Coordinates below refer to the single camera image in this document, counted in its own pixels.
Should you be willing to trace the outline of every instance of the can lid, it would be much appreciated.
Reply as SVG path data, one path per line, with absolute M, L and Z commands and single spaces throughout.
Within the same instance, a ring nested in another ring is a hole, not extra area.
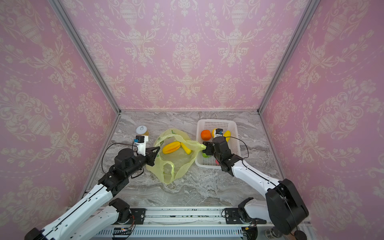
M 146 132 L 147 132 L 147 127 L 144 126 L 144 125 L 138 126 L 136 128 L 136 133 L 139 134 L 139 135 L 143 135 Z

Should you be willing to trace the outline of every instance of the gray marble surface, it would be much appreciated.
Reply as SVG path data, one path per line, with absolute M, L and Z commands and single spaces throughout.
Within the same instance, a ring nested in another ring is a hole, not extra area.
M 123 112 L 112 137 L 112 143 L 132 144 L 136 127 L 147 126 L 149 143 L 153 146 L 157 137 L 169 128 L 177 128 L 196 139 L 197 122 L 200 119 L 226 119 L 237 124 L 239 138 L 249 149 L 247 162 L 264 173 L 280 178 L 270 152 L 267 139 L 256 112 Z M 240 143 L 242 156 L 247 155 Z M 114 163 L 119 150 L 125 148 L 116 144 L 106 152 L 103 167 L 107 171 Z M 94 184 L 103 176 L 101 167 Z M 264 200 L 255 189 L 242 180 L 218 169 L 207 169 L 192 164 L 188 172 L 169 185 L 145 169 L 144 174 L 130 179 L 129 184 L 116 196 L 131 206 L 220 206 L 238 205 L 247 197 Z

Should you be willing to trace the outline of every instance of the wall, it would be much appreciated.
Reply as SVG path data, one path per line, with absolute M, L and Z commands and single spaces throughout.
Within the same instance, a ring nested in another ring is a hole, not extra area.
M 116 115 L 47 1 L 0 24 L 0 226 L 23 239 L 77 201 Z
M 61 2 L 121 109 L 257 109 L 308 0 Z
M 322 0 L 263 113 L 319 239 L 384 236 L 383 8 Z

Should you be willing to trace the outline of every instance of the pink wallpaper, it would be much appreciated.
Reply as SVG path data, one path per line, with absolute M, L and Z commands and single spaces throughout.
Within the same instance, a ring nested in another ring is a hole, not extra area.
M 23 239 L 76 202 L 115 113 L 47 1 L 0 24 L 0 229 Z
M 321 240 L 384 236 L 382 9 L 322 0 L 263 115 Z
M 257 109 L 308 0 L 61 0 L 121 109 Z

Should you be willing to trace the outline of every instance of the translucent yellow bag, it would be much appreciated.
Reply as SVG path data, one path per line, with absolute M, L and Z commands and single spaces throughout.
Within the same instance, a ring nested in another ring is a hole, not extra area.
M 174 141 L 184 143 L 187 148 L 192 150 L 191 154 L 188 155 L 182 147 L 175 152 L 164 154 L 163 147 Z M 155 159 L 155 165 L 153 167 L 146 165 L 146 167 L 156 175 L 160 182 L 165 184 L 170 184 L 175 179 L 184 176 L 199 152 L 205 149 L 205 145 L 192 141 L 188 134 L 175 128 L 170 128 L 160 134 L 153 146 L 160 146 L 160 151 Z

